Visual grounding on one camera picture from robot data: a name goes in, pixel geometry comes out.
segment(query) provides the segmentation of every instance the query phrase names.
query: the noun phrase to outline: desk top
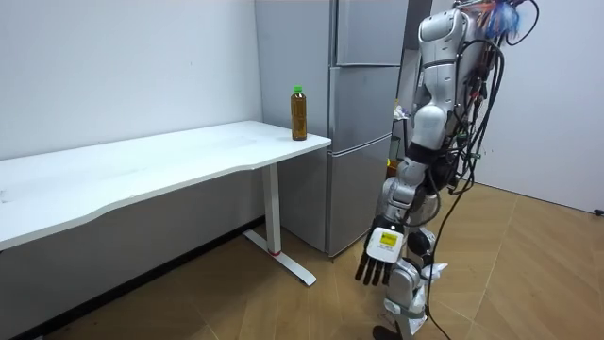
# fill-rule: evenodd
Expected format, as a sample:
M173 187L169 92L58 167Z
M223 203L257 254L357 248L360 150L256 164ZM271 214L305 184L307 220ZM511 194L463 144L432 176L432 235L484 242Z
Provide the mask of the desk top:
M246 121L0 161L0 250L154 196L330 145Z

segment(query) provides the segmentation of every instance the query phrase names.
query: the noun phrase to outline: yellow label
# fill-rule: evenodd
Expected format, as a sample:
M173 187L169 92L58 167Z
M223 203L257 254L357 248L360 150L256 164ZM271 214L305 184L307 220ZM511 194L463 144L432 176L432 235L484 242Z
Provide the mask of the yellow label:
M394 247L396 245L397 239L398 236L383 232L381 234L381 239L379 240L379 242L383 245Z

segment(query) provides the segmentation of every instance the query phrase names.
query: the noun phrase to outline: baseboard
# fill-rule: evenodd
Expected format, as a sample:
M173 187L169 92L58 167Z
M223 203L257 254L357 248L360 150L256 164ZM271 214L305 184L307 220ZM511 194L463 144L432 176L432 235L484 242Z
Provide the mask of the baseboard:
M24 331L17 336L13 336L9 340L33 340L42 335L46 335L48 333L54 332L64 326L72 323L73 321L79 319L80 317L114 301L116 298L120 298L120 297L128 294L129 292L141 287L142 285L168 273L169 271L172 271L172 270L180 267L181 265L183 265L191 260L194 260L195 258L207 253L208 251L210 251L220 245L223 245L224 243L241 235L244 231L251 230L257 226L262 225L263 223L264 223L264 216L259 217L253 221L250 221L250 222L236 228L233 231L230 231L212 241L209 241L208 243L204 244L203 246L199 246L185 254L178 256L177 258L175 258L167 263L164 263L158 267L155 267L155 268L149 270L148 272L146 272L144 274L141 274L140 276L138 276L132 280L122 283L119 286L101 294L100 296L94 297L94 298L72 308L71 310L69 310L63 314L57 315L57 316L51 318L50 320L41 323L40 325L38 325L28 331Z

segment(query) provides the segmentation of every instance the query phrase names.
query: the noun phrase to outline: white wall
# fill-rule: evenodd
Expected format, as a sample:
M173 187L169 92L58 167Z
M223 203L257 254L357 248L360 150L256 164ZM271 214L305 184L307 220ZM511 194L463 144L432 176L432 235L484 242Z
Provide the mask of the white wall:
M0 160L260 110L252 0L0 2ZM0 339L262 214L259 174L244 172L8 249Z
M534 32L505 47L506 71L479 162L481 183L587 212L604 207L604 3L538 1ZM523 5L523 31L534 11Z
M261 119L253 0L0 2L0 159Z

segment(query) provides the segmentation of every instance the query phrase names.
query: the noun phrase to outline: floor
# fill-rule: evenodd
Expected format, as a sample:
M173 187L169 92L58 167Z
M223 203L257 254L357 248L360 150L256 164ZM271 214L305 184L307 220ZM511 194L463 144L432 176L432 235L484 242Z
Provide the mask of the floor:
M283 238L317 277L312 287L239 237L47 339L370 340L388 325L383 287L353 279L361 243L331 262ZM604 219L477 186L450 218L437 262L449 267L432 310L453 340L604 336ZM429 322L415 338L445 339Z

